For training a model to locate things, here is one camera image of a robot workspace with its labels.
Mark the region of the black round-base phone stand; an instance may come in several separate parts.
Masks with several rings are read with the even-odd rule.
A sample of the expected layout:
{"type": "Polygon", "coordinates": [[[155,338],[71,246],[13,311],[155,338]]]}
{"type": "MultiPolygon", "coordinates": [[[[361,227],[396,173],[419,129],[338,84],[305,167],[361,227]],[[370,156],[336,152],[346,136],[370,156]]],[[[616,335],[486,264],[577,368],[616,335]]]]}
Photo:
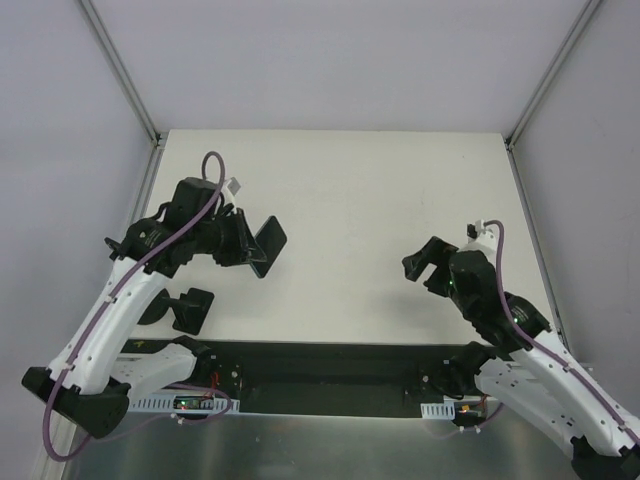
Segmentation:
{"type": "MultiPolygon", "coordinates": [[[[181,252],[183,247],[180,242],[169,243],[164,241],[154,248],[144,247],[143,255],[133,259],[130,265],[130,258],[127,256],[129,251],[121,243],[106,237],[104,239],[107,246],[112,250],[110,258],[113,261],[125,261],[128,270],[119,278],[113,289],[107,294],[106,302],[115,305],[120,298],[124,298],[127,294],[133,292],[136,281],[142,279],[142,275],[152,275],[159,273],[167,277],[172,277],[179,265],[184,253],[181,252]]],[[[138,320],[139,325],[151,325],[159,321],[169,309],[169,293],[165,288],[159,290],[151,299],[138,320]]]]}

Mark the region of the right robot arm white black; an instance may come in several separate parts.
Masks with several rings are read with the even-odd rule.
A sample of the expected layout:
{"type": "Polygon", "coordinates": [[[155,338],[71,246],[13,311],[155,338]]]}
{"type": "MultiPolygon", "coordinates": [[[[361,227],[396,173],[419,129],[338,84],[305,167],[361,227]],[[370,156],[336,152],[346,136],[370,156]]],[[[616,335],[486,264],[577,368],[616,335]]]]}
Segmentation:
{"type": "Polygon", "coordinates": [[[452,301],[481,337],[429,377],[449,398],[479,391],[512,410],[570,459],[581,479],[639,476],[639,419],[570,354],[528,300],[505,291],[502,245],[490,230],[458,248],[433,236],[403,258],[407,280],[452,301]]]}

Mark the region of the black smartphone teal edge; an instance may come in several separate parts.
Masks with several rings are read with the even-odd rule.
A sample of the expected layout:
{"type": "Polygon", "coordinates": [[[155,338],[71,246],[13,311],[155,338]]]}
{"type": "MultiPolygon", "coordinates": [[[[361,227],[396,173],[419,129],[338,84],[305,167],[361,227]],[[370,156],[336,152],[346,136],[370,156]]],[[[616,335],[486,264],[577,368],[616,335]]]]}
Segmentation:
{"type": "Polygon", "coordinates": [[[270,216],[255,237],[264,253],[264,259],[254,261],[251,266],[259,279],[264,279],[287,243],[287,235],[276,216],[270,216]]]}

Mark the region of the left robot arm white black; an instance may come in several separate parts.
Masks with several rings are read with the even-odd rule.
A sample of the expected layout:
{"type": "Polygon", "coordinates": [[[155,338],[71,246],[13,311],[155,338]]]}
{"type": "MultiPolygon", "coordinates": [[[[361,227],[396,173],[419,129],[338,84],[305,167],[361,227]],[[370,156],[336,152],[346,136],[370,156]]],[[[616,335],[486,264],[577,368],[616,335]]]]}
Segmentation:
{"type": "Polygon", "coordinates": [[[274,216],[257,233],[226,183],[188,177],[158,211],[132,224],[122,242],[109,240],[112,271],[98,300],[64,349],[45,367],[31,367],[23,386],[95,439],[109,435],[131,403],[172,383],[204,387],[210,350],[189,335],[150,357],[116,363],[134,327],[178,269],[197,255],[221,267],[248,264],[263,278],[286,244],[274,216]]]}

